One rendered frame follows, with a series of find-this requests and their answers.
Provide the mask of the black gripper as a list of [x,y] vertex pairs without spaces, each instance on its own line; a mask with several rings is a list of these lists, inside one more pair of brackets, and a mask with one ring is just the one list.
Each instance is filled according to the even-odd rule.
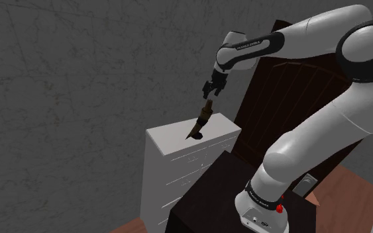
[[218,97],[222,89],[225,88],[227,83],[227,73],[221,73],[217,71],[216,69],[213,70],[213,73],[211,74],[211,82],[206,81],[203,86],[203,98],[208,98],[208,95],[212,90],[216,89],[214,96]]

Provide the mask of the brown bottle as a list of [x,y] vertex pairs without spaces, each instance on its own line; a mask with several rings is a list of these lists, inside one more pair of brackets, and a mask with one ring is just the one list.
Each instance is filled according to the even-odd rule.
[[200,115],[198,116],[194,127],[186,137],[187,139],[193,138],[195,140],[200,140],[203,138],[200,130],[208,123],[211,115],[213,114],[212,105],[213,101],[208,99],[205,106],[201,109]]

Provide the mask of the dark brown wooden door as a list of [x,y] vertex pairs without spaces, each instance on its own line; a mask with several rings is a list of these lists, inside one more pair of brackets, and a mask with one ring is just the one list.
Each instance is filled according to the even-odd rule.
[[254,175],[267,149],[283,133],[351,84],[334,54],[304,59],[260,58],[235,118],[241,132],[232,153],[248,168],[241,184]]

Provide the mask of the white chest of drawers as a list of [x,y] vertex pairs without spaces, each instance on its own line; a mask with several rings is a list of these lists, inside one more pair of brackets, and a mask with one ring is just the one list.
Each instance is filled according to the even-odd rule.
[[233,149],[241,132],[216,113],[196,140],[187,136],[195,123],[193,118],[145,132],[140,219],[148,233],[165,232],[171,208],[225,150]]

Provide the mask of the black robot stand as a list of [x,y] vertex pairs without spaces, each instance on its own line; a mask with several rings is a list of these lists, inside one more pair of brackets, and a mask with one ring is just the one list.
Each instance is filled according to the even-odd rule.
[[172,207],[165,233],[254,233],[235,208],[256,168],[223,152]]

